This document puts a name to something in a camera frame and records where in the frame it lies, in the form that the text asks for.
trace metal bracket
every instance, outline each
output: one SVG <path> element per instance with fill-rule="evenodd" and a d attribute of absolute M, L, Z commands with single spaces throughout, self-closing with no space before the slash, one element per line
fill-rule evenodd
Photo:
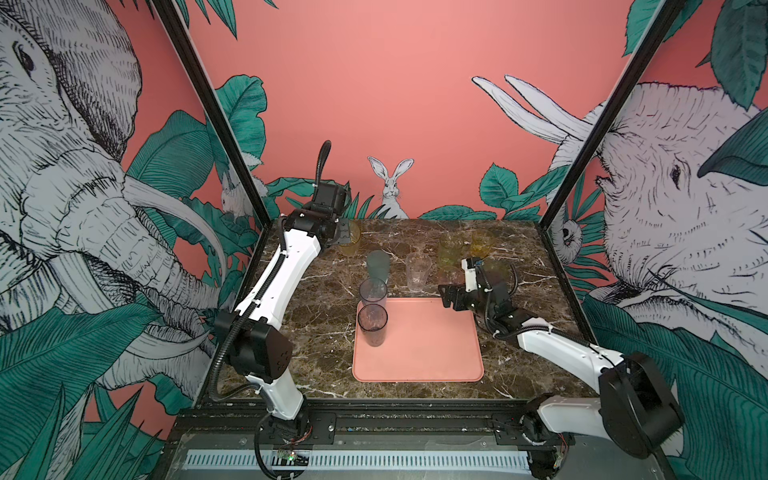
<path fill-rule="evenodd" d="M 334 435 L 336 434 L 336 414 L 330 412 L 310 411 L 309 425 L 312 427 L 312 433 L 307 440 L 301 442 L 305 445 L 332 445 Z M 276 432 L 274 425 L 268 422 L 261 433 L 261 442 L 281 442 L 282 437 Z"/>

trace pink wall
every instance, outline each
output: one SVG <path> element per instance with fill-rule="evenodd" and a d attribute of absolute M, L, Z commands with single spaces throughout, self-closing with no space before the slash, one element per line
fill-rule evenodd
<path fill-rule="evenodd" d="M 214 87 L 248 74 L 264 81 L 263 166 L 255 175 L 309 177 L 333 142 L 326 176 L 361 198 L 382 193 L 368 156 L 392 173 L 410 217 L 445 204 L 492 210 L 478 184 L 496 163 L 521 188 L 544 174 L 556 145 L 515 126 L 471 78 L 511 74 L 577 116 L 604 101 L 623 69 L 629 0 L 292 0 L 280 9 L 233 2 L 238 38 L 190 5 L 190 31 Z"/>

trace brown marble surface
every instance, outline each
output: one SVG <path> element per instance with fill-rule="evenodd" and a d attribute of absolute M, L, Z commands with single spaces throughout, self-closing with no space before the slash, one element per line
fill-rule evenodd
<path fill-rule="evenodd" d="M 531 222 L 473 220 L 357 220 L 362 229 L 358 252 L 345 257 L 337 247 L 322 252 L 310 265 L 286 309 L 280 330 L 294 343 L 290 370 L 308 397 L 419 398 L 419 399 L 531 399 L 543 392 L 564 396 L 593 396 L 584 383 L 553 363 L 478 331 L 485 374 L 478 382 L 359 382 L 352 375 L 357 289 L 368 277 L 366 255 L 390 253 L 389 296 L 439 296 L 433 266 L 424 293 L 406 287 L 405 257 L 422 251 L 437 262 L 438 241 L 447 231 L 489 230 L 497 240 L 491 258 L 515 265 L 520 284 L 516 305 L 538 313 L 558 328 L 578 334 L 571 309 L 549 262 L 541 238 Z M 260 261 L 260 270 L 277 246 L 273 233 Z M 245 383 L 226 366 L 219 380 L 221 392 Z M 254 397 L 246 391 L 238 398 Z"/>

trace drinking glass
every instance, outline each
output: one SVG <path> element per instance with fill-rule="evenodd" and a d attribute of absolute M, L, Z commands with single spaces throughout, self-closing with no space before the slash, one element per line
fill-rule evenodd
<path fill-rule="evenodd" d="M 383 306 L 371 303 L 357 313 L 362 337 L 370 346 L 381 346 L 386 338 L 387 313 Z"/>
<path fill-rule="evenodd" d="M 369 278 L 360 284 L 360 299 L 363 305 L 375 303 L 380 306 L 386 305 L 386 283 L 378 278 Z"/>
<path fill-rule="evenodd" d="M 423 292 L 429 277 L 432 261 L 426 253 L 414 252 L 406 255 L 406 281 L 411 292 Z"/>

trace wire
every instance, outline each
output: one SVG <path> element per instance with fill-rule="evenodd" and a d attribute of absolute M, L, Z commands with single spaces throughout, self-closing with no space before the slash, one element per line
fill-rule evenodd
<path fill-rule="evenodd" d="M 277 272 L 280 271 L 280 267 L 283 265 L 283 262 L 288 256 L 286 236 L 285 231 L 283 230 L 284 224 L 285 217 L 280 217 L 277 223 L 277 232 L 280 235 L 280 256 L 277 257 L 275 266 L 270 271 L 270 274 L 266 277 L 266 280 L 264 280 L 264 283 L 262 284 L 261 288 L 259 288 L 259 291 L 256 293 L 256 296 L 253 298 L 253 301 L 245 310 L 245 312 L 238 316 L 237 320 L 232 322 L 227 337 L 221 343 L 221 346 L 214 356 L 213 362 L 211 362 L 210 379 L 208 380 L 208 396 L 214 402 L 223 402 L 224 400 L 231 399 L 235 395 L 245 392 L 249 389 L 260 389 L 259 386 L 254 385 L 253 383 L 248 383 L 246 385 L 238 386 L 229 392 L 219 393 L 219 375 L 221 374 L 221 369 L 224 365 L 224 357 L 227 356 L 227 353 L 230 351 L 230 348 L 232 348 L 232 345 L 234 344 L 237 336 L 240 334 L 243 326 L 250 319 L 250 314 L 253 313 L 256 307 L 260 305 L 261 297 L 264 296 L 264 293 L 266 293 L 266 290 L 270 287 L 272 281 L 275 280 Z"/>
<path fill-rule="evenodd" d="M 266 463 L 264 463 L 264 459 L 261 456 L 261 449 L 259 448 L 259 437 L 261 436 L 261 427 L 264 425 L 264 422 L 272 416 L 271 412 L 267 412 L 261 419 L 259 420 L 259 423 L 256 425 L 256 432 L 253 434 L 253 453 L 256 455 L 256 462 L 259 464 L 259 469 L 261 472 L 267 476 L 267 478 L 270 478 L 271 480 L 281 480 L 282 478 L 296 478 L 299 475 L 303 474 L 305 470 L 297 470 L 295 472 L 287 472 L 286 474 L 280 474 L 275 475 L 273 472 L 271 472 L 267 466 Z"/>

